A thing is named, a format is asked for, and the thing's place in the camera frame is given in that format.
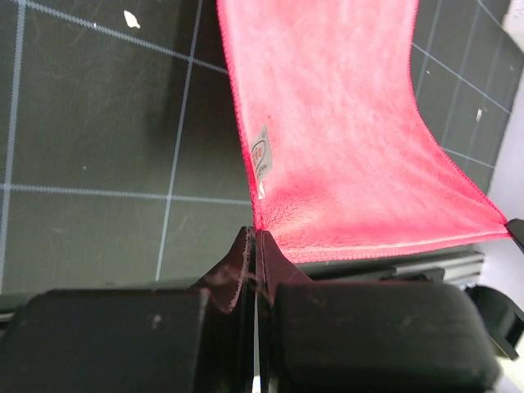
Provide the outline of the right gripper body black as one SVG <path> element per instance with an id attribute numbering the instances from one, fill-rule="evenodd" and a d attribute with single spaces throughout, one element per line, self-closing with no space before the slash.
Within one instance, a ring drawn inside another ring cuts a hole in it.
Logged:
<path id="1" fill-rule="evenodd" d="M 503 359 L 517 360 L 517 345 L 523 337 L 523 310 L 504 293 L 482 285 L 466 287 L 486 331 Z"/>

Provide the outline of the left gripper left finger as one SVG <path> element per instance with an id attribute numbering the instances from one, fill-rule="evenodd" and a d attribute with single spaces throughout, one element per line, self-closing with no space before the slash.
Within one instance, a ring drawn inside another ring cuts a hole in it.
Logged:
<path id="1" fill-rule="evenodd" d="M 239 230 L 228 253 L 190 286 L 207 296 L 194 392 L 250 392 L 254 366 L 255 231 Z"/>

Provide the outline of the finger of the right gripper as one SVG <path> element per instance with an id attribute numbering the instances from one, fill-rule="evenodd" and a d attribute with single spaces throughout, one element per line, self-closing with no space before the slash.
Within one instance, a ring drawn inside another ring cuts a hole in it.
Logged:
<path id="1" fill-rule="evenodd" d="M 505 227 L 515 244 L 524 253 L 524 220 L 511 219 L 505 224 Z"/>

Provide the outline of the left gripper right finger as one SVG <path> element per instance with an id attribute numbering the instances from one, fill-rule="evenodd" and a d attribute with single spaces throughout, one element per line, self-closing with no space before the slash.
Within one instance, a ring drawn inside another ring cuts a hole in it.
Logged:
<path id="1" fill-rule="evenodd" d="M 278 392 L 279 344 L 273 319 L 273 306 L 278 285 L 310 284 L 313 280 L 283 255 L 268 231 L 256 233 L 255 274 L 261 391 Z"/>

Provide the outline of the pink microfiber towel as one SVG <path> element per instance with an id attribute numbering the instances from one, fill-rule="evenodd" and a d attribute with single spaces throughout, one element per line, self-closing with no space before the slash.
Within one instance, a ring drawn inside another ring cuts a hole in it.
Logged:
<path id="1" fill-rule="evenodd" d="M 254 225 L 292 262 L 508 237 L 416 105 L 415 1 L 217 4 Z"/>

